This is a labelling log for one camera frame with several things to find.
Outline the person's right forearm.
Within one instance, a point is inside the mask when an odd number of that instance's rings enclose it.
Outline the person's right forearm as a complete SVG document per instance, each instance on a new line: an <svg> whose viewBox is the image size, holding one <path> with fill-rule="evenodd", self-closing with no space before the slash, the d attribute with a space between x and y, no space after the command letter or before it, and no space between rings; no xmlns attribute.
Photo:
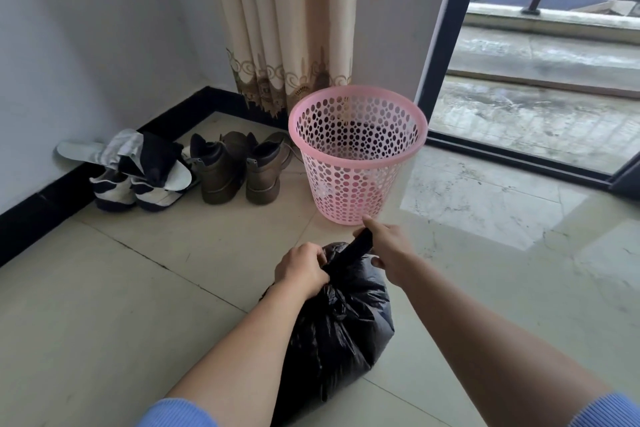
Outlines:
<svg viewBox="0 0 640 427"><path fill-rule="evenodd" d="M612 389L406 252L379 253L488 427L567 427Z"/></svg>

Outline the black baseboard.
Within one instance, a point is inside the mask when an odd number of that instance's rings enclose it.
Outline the black baseboard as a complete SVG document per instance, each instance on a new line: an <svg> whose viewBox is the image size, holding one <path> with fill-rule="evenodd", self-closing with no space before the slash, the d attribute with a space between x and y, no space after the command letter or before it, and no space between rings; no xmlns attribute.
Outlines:
<svg viewBox="0 0 640 427"><path fill-rule="evenodd" d="M237 93L207 86L140 130L176 140L239 99ZM0 268L89 204L94 197L89 178L102 172L96 164L81 164L0 214Z"/></svg>

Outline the person's left hand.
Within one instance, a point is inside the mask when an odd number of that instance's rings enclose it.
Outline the person's left hand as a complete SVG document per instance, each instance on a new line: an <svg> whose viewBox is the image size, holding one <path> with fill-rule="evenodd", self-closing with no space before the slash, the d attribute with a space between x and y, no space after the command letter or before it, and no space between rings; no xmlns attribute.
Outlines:
<svg viewBox="0 0 640 427"><path fill-rule="evenodd" d="M319 292L307 292L306 287L306 244L291 248L275 268L275 284L289 287L297 296L309 300Z"/></svg>

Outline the white and navy sneaker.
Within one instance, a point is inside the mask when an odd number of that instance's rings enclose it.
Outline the white and navy sneaker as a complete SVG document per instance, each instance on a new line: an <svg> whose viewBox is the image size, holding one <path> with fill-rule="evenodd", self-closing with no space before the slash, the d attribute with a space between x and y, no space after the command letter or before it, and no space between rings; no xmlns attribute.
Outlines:
<svg viewBox="0 0 640 427"><path fill-rule="evenodd" d="M135 176L131 177L131 185L137 205L148 212L164 211L184 196L182 191L152 187L146 180Z"/></svg>
<svg viewBox="0 0 640 427"><path fill-rule="evenodd" d="M121 213L137 204L131 177L113 169L105 168L95 178L89 178L95 196L94 202L104 212Z"/></svg>

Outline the person's left forearm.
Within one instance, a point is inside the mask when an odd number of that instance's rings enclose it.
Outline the person's left forearm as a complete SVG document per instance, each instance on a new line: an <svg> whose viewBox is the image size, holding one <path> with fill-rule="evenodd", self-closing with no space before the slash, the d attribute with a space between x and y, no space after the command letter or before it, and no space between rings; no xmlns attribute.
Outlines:
<svg viewBox="0 0 640 427"><path fill-rule="evenodd" d="M269 427L296 318L327 281L323 271L277 280L166 398L201 408L218 427Z"/></svg>

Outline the beige curtain with patterned hem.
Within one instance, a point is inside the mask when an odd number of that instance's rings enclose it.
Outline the beige curtain with patterned hem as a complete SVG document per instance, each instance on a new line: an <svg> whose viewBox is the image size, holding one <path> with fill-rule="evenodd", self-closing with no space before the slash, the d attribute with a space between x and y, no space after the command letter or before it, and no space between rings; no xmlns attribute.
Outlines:
<svg viewBox="0 0 640 427"><path fill-rule="evenodd" d="M220 0L227 56L249 108L276 118L352 82L356 0Z"/></svg>

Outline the blue left sleeve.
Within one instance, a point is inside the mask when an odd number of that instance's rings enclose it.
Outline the blue left sleeve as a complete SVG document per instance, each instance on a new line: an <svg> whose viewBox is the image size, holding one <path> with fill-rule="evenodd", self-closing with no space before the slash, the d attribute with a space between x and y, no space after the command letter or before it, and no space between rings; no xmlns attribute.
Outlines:
<svg viewBox="0 0 640 427"><path fill-rule="evenodd" d="M203 408L181 398L159 400L144 413L135 427L219 427Z"/></svg>

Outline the blue sleeve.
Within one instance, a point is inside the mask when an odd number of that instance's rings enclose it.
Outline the blue sleeve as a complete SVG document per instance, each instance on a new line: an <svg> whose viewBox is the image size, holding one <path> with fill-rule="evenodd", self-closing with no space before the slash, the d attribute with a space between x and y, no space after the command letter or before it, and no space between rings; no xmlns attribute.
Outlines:
<svg viewBox="0 0 640 427"><path fill-rule="evenodd" d="M576 413L567 427L640 427L640 406L619 392L608 393Z"/></svg>
<svg viewBox="0 0 640 427"><path fill-rule="evenodd" d="M135 427L219 427L203 408L181 398L159 400L144 413Z"/></svg>

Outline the pink perforated plastic wastebasket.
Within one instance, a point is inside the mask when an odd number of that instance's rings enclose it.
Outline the pink perforated plastic wastebasket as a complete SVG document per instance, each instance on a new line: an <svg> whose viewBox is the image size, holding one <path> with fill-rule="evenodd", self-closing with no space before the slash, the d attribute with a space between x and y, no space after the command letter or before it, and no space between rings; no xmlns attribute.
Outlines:
<svg viewBox="0 0 640 427"><path fill-rule="evenodd" d="M293 107L288 125L317 210L345 226L380 213L403 164L428 135L428 120L411 99L367 85L309 94Z"/></svg>

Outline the black plastic garbage bag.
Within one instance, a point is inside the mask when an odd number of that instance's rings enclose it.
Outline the black plastic garbage bag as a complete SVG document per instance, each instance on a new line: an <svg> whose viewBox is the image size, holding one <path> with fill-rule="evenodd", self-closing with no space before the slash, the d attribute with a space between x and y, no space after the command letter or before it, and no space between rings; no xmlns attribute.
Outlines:
<svg viewBox="0 0 640 427"><path fill-rule="evenodd" d="M394 336L388 288L371 250L368 229L350 243L324 246L330 279L298 314L270 427L324 406L370 372Z"/></svg>

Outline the brown leather ankle boot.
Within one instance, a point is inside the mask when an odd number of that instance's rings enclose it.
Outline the brown leather ankle boot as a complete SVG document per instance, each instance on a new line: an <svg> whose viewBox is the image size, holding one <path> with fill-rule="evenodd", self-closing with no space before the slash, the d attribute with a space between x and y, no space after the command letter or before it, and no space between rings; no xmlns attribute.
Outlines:
<svg viewBox="0 0 640 427"><path fill-rule="evenodd" d="M280 176L294 158L294 145L288 133L276 131L262 142L247 135L246 199L256 205L273 203L280 194Z"/></svg>
<svg viewBox="0 0 640 427"><path fill-rule="evenodd" d="M207 141L198 133L191 136L189 155L206 204L225 204L236 196L246 178L246 159L254 140L252 133L239 131L220 135L217 141Z"/></svg>

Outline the black sliding door frame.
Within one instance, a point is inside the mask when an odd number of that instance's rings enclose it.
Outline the black sliding door frame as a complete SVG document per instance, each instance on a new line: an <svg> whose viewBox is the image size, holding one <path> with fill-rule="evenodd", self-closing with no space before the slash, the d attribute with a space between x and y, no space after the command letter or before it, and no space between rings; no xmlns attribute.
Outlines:
<svg viewBox="0 0 640 427"><path fill-rule="evenodd" d="M460 34L469 2L470 0L443 0L439 9L417 93L417 107L428 121L431 120L443 86L445 72L451 62L454 44ZM580 186L606 190L619 196L640 199L640 152L614 174L605 174L433 130L428 131L426 145Z"/></svg>

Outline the white slipper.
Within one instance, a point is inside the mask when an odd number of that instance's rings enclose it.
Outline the white slipper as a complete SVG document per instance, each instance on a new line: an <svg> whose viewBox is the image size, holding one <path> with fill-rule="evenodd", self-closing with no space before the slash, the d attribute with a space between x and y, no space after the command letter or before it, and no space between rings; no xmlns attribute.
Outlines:
<svg viewBox="0 0 640 427"><path fill-rule="evenodd" d="M74 162L104 165L102 154L105 150L106 145L101 142L63 141L56 146L55 152Z"/></svg>
<svg viewBox="0 0 640 427"><path fill-rule="evenodd" d="M171 170L159 187L167 191L182 192L191 186L195 179L194 176L193 160L181 149Z"/></svg>

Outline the person's right hand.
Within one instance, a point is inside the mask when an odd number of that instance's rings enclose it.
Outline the person's right hand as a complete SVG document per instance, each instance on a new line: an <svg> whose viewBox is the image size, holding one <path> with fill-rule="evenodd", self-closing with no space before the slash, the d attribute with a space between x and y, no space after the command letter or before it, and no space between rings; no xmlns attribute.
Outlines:
<svg viewBox="0 0 640 427"><path fill-rule="evenodd" d="M385 224L371 216L362 217L363 226L354 232L358 237L365 230L372 234L372 250L377 256L374 265L383 269L395 286L407 288L421 268L421 260L403 230L398 225Z"/></svg>

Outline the blue right sleeve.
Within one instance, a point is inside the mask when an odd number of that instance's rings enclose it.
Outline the blue right sleeve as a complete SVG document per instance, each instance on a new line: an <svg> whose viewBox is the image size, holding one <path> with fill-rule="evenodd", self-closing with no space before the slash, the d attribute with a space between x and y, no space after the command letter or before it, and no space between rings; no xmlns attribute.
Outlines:
<svg viewBox="0 0 640 427"><path fill-rule="evenodd" d="M567 427L640 427L640 406L619 392L608 393L576 413Z"/></svg>

